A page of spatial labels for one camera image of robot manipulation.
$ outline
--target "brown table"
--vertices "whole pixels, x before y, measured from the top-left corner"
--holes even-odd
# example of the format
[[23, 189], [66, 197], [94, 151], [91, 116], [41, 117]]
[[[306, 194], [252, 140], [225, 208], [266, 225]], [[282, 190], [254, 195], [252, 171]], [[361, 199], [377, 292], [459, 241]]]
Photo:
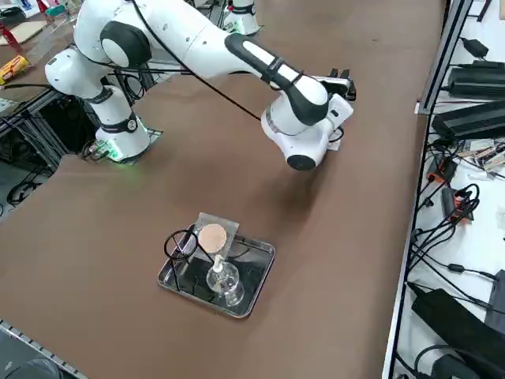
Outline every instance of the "brown table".
[[[259, 2], [260, 39], [307, 73], [351, 68], [339, 152], [292, 171], [260, 125], [194, 79], [135, 106], [165, 133], [133, 167], [67, 156], [0, 227], [0, 317], [90, 378], [378, 377], [413, 206], [413, 105], [440, 35], [438, 0]], [[256, 114], [275, 94], [215, 81]], [[249, 319], [156, 283], [163, 240], [199, 212], [272, 243]]]

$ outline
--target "metal tray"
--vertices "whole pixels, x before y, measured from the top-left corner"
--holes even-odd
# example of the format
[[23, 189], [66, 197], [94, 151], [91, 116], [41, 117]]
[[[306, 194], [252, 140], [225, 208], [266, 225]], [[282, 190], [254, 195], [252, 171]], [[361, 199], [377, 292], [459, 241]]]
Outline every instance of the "metal tray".
[[[186, 246], [190, 234], [187, 234], [179, 242], [180, 246]], [[212, 266], [211, 262], [200, 251], [194, 253], [188, 261], [175, 261], [174, 267], [177, 273], [178, 291], [174, 273], [167, 260], [158, 274], [158, 284], [173, 291], [176, 294], [190, 298], [200, 304], [210, 306], [214, 310], [235, 318], [243, 318], [250, 315], [256, 300], [260, 295], [261, 288], [267, 278], [271, 265], [274, 261], [275, 249], [272, 245], [235, 235], [231, 244], [228, 258], [234, 264], [240, 274], [240, 281], [244, 285], [244, 298], [236, 306], [229, 307], [224, 297], [219, 297], [207, 285], [207, 271]]]

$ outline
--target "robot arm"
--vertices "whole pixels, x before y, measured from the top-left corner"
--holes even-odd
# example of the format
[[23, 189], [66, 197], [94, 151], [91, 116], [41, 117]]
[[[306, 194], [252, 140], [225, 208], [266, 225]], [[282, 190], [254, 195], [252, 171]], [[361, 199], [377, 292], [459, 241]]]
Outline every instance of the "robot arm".
[[[215, 27], [182, 0], [137, 0], [138, 9], [127, 0], [102, 3], [87, 0], [81, 8], [74, 32], [80, 52], [94, 61], [110, 59], [121, 67], [135, 67], [152, 57], [152, 49], [169, 47], [184, 66], [200, 77], [236, 71], [259, 77], [280, 92], [279, 98], [263, 113], [264, 132], [295, 169], [316, 167], [328, 149], [330, 136], [353, 113], [341, 96], [328, 93], [316, 78], [296, 70], [248, 36]], [[52, 84], [62, 75], [60, 66], [61, 63], [52, 69], [48, 65], [47, 76]], [[349, 84], [340, 81], [343, 86]], [[133, 119], [129, 114], [126, 125], [131, 125]]]

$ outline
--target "white shelf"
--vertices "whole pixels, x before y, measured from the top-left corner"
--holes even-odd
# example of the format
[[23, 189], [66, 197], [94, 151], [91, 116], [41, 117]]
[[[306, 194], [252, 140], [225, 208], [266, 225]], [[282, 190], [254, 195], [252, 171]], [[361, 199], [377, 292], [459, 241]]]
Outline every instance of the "white shelf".
[[[469, 14], [478, 15], [484, 2], [474, 1]], [[463, 27], [461, 37], [467, 39], [478, 39], [483, 43], [489, 52], [486, 59], [494, 62], [505, 62], [505, 44], [503, 44], [501, 36], [505, 35], [505, 21], [499, 19], [499, 1], [492, 0], [491, 4], [484, 15], [481, 23], [477, 22], [476, 18], [468, 17]], [[472, 63], [475, 57], [468, 53], [458, 41], [451, 59], [451, 64]], [[449, 69], [444, 78], [443, 85], [447, 85]], [[468, 99], [451, 98], [446, 92], [441, 92], [437, 102], [457, 102], [457, 101], [479, 101]], [[439, 103], [435, 108], [434, 113], [442, 113], [452, 111], [463, 107], [474, 107], [478, 104], [448, 104]], [[431, 159], [425, 164], [425, 172]], [[426, 183], [425, 175], [422, 185]], [[479, 186], [481, 195], [479, 197], [480, 204], [474, 212], [475, 220], [470, 225], [458, 225], [457, 231], [453, 238], [449, 241], [440, 244], [433, 250], [430, 250], [429, 255], [433, 256], [442, 263], [457, 263], [464, 265], [466, 268], [477, 269], [481, 271], [496, 274], [500, 269], [505, 269], [505, 231], [499, 228], [497, 221], [497, 212], [499, 208], [505, 208], [505, 180], [495, 178], [490, 180], [486, 177], [483, 171], [476, 169], [466, 163], [458, 165], [455, 177], [451, 182], [451, 187], [460, 189], [475, 183]], [[430, 187], [421, 195], [420, 203], [429, 195], [438, 184], [431, 184]], [[443, 211], [441, 206], [441, 192], [435, 195], [432, 199], [434, 206], [430, 208], [424, 207], [417, 215], [415, 228], [429, 229], [435, 227], [443, 220]], [[449, 272], [444, 267], [440, 267], [434, 262], [430, 262], [439, 272], [444, 274], [449, 280], [463, 289], [468, 295], [479, 298], [488, 302], [489, 295], [492, 289], [492, 281], [476, 274], [456, 274]], [[424, 284], [431, 288], [443, 288], [450, 295], [455, 295], [464, 298], [465, 296], [458, 293], [449, 284], [440, 279], [426, 264], [420, 262], [409, 275], [409, 281]], [[406, 289], [406, 297], [403, 306], [403, 314], [400, 324], [397, 352], [406, 360], [407, 363], [413, 365], [418, 353], [429, 346], [437, 343], [444, 343], [412, 310], [411, 306], [415, 295], [410, 289]], [[469, 302], [459, 301], [465, 308], [480, 320], [484, 320], [485, 310], [470, 304]], [[446, 354], [447, 351], [431, 351], [427, 353], [421, 360], [420, 370], [423, 373], [431, 373], [432, 364], [434, 361]], [[407, 373], [403, 366], [395, 361], [395, 374]]]

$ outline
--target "power adapter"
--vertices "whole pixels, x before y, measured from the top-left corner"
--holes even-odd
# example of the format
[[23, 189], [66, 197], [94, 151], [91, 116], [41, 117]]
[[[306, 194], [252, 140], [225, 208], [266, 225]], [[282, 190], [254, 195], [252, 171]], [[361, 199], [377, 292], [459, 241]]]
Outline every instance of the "power adapter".
[[459, 38], [461, 38], [461, 41], [463, 41], [463, 46], [466, 51], [471, 53], [471, 55], [473, 55], [475, 58], [483, 58], [489, 52], [489, 49], [484, 46], [478, 39], [466, 39], [463, 37]]

